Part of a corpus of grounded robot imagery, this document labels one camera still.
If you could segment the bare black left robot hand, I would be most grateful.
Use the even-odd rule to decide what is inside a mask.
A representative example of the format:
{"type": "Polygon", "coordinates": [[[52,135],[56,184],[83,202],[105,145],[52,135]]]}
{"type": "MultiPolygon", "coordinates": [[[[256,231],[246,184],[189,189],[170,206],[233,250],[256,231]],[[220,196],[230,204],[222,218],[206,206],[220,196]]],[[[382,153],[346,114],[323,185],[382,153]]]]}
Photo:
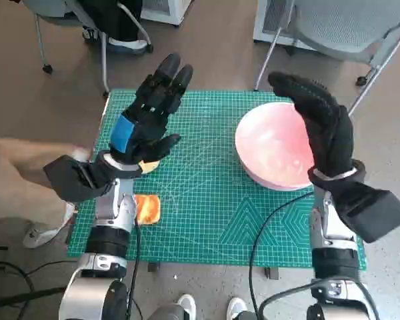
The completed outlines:
{"type": "Polygon", "coordinates": [[[169,54],[135,93],[134,101],[117,119],[110,138],[110,154],[127,165],[158,161],[170,153],[180,135],[165,136],[168,118],[177,112],[193,76],[193,67],[181,69],[177,53],[169,54]]]}

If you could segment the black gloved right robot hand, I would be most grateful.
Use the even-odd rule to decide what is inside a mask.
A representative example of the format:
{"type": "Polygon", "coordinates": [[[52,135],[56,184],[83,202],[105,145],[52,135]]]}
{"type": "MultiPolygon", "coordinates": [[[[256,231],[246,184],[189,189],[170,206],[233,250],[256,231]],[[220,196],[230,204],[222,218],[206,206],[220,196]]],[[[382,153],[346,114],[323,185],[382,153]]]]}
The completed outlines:
{"type": "Polygon", "coordinates": [[[314,168],[329,178],[352,170],[353,125],[347,108],[314,80],[273,71],[268,82],[274,94],[292,100],[302,116],[314,168]]]}

